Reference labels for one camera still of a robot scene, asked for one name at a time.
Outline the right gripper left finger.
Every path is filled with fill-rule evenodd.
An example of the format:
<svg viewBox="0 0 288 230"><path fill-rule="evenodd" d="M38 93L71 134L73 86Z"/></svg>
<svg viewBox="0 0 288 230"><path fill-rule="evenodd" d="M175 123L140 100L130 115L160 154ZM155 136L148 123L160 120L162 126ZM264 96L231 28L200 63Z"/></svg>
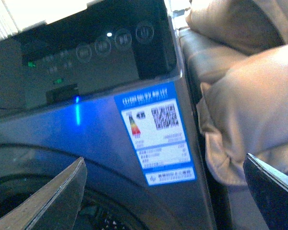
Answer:
<svg viewBox="0 0 288 230"><path fill-rule="evenodd" d="M79 157L0 218L0 230L72 230L84 196L87 167Z"/></svg>

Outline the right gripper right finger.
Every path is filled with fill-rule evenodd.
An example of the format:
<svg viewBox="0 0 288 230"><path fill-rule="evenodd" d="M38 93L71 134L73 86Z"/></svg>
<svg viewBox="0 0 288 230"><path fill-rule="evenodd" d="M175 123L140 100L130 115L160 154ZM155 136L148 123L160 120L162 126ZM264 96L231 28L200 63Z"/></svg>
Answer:
<svg viewBox="0 0 288 230"><path fill-rule="evenodd" d="M248 153L243 163L249 191L270 230L288 230L288 176Z"/></svg>

